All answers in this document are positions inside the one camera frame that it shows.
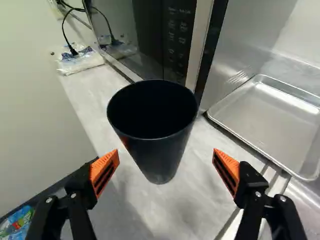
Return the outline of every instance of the black cup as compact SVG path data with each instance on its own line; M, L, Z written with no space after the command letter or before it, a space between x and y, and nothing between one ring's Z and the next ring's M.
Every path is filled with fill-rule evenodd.
M176 174L198 104L186 87L166 80L144 80L119 90L106 115L144 176L164 184Z

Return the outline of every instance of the screw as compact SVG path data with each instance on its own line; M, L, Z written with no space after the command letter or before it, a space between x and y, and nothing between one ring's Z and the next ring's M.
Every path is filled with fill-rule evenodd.
M256 192L255 192L255 195L256 195L258 198L261 198L261 193L260 193L260 192L256 191Z
M280 200L281 200L282 202L287 201L287 199L286 199L284 196L280 196Z
M45 200L45 202L48 204L52 201L52 197L47 198L47 200Z

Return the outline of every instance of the cup rim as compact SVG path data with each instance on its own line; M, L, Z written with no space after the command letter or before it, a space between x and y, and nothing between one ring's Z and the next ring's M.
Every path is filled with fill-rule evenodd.
M190 121L190 123L189 123L188 125L184 126L184 127L183 127L182 129L180 129L179 131L177 131L177 132L175 132L175 133L172 133L172 134L170 134L170 135L168 135L168 136L155 137L155 138L142 138L142 137L136 137L136 136L129 135L129 134L127 134L127 133L119 130L117 127L115 127L115 126L112 124L112 122L110 121L109 115L108 115L108 108L109 108L109 103L113 100L113 98L114 98L118 93L120 93L121 91L123 91L125 88L130 87L130 86L132 86L132 85L142 84L142 83L147 82L147 81L154 81L154 82L156 82L156 81L157 81L157 82L158 82L158 81L165 81L165 82L168 82L168 83L170 83L170 84L178 85L179 87L182 87L182 88L188 90L189 93L193 95L194 103L195 103L195 106L196 106L196 111L195 111L195 114L194 114L192 120ZM194 124L194 122L195 122L195 120L196 120L196 118L197 118L197 116L198 116L198 112L199 112L199 105L198 105L198 103L197 103L197 101L196 101L196 98L195 98L193 92L192 92L189 88L187 88L187 87L185 87L185 86L183 86L183 85L181 85L181 84L179 84L179 83L176 83L176 82L173 82L173 81L169 81L169 80L162 80L162 79L146 79L146 80L142 80L142 81L137 81L137 82L134 82L134 83L130 83L129 85L127 85L127 86L121 88L119 91L117 91L117 92L110 98L110 100L109 100L109 102L108 102L108 104L107 104L107 107L106 107L106 117L107 117L110 125L112 126L112 128L113 128L114 130L120 132L120 133L121 133L123 136L125 136L125 137L131 138L131 139L135 139L135 140L143 140L143 141L162 140L162 139L171 138L172 136L175 136L175 135L180 134L180 133L181 133L182 131L184 131L186 128L188 128L189 126L191 126L191 125Z

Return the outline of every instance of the orange gripper pad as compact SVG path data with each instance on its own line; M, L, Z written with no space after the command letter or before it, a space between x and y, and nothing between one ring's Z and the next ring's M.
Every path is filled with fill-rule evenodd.
M212 163L234 198L240 181L240 163L217 148L213 149Z
M117 149L100 157L98 160L91 164L90 180L96 198L101 195L119 164L120 161Z

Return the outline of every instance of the microwave control panel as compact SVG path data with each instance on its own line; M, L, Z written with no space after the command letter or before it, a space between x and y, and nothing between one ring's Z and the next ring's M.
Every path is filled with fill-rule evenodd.
M163 16L164 79L186 84L196 0L165 0Z

